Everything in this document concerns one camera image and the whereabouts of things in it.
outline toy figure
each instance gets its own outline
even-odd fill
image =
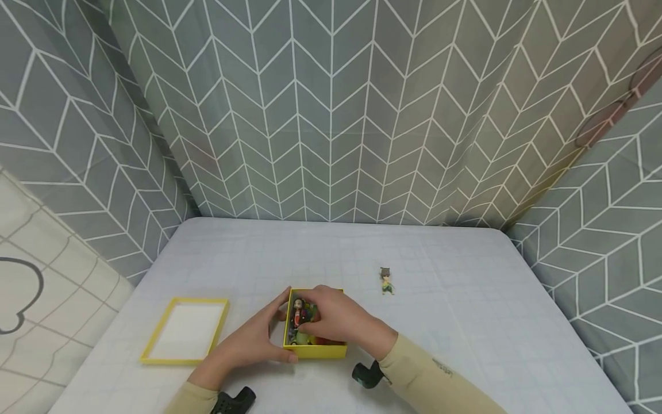
[[[301,298],[294,299],[292,304],[292,326],[294,329],[299,329],[299,325],[308,322],[308,310],[306,309],[306,301]]]
[[[308,335],[299,333],[299,327],[308,322],[309,315],[306,309],[306,301],[301,298],[296,298],[292,303],[292,312],[289,323],[289,340],[292,345],[306,345],[308,344]]]
[[[379,274],[379,277],[381,278],[381,294],[385,295],[386,292],[391,293],[391,295],[394,295],[395,293],[393,292],[395,288],[391,284],[391,268],[380,268],[381,273]]]

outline fabric wall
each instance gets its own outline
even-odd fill
[[[0,164],[137,284],[195,209],[103,13],[0,1],[0,30]]]
[[[631,1],[119,0],[204,215],[510,224],[662,44]]]
[[[0,413],[45,413],[133,291],[0,167]]]
[[[509,232],[635,413],[662,413],[661,134],[658,81]]]

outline black outline drawing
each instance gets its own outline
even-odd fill
[[[37,275],[37,280],[39,282],[39,287],[37,288],[37,293],[36,295],[32,298],[30,303],[28,303],[23,309],[21,309],[16,316],[19,318],[19,323],[16,324],[16,327],[14,329],[10,329],[9,331],[3,331],[2,328],[0,328],[0,335],[8,335],[10,333],[14,333],[17,330],[21,329],[23,326],[23,323],[25,322],[25,316],[23,313],[30,309],[32,305],[34,305],[35,302],[37,302],[37,299],[41,296],[42,292],[44,291],[44,275],[42,275],[41,270],[37,268],[34,264],[27,262],[25,260],[13,258],[13,257],[0,257],[0,262],[11,262],[11,263],[18,263],[22,264],[24,266],[28,266],[36,275]]]

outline black wrist strap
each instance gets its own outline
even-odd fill
[[[352,378],[364,388],[371,389],[376,387],[379,381],[384,378],[384,373],[381,371],[379,363],[374,360],[370,369],[363,364],[356,364],[352,371]]]
[[[227,393],[218,393],[218,401],[211,414],[245,414],[255,402],[256,395],[249,387],[244,387],[235,398]]]

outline white table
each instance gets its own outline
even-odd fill
[[[381,294],[390,267],[396,295]],[[491,229],[191,219],[182,224],[51,414],[157,413],[191,367],[138,357],[175,296],[227,297],[224,338],[284,287],[342,287],[369,312],[461,372],[510,414],[630,413],[502,233]],[[272,341],[281,344],[283,327]],[[384,384],[351,378],[371,359],[262,364],[226,383],[258,413],[410,413]]]

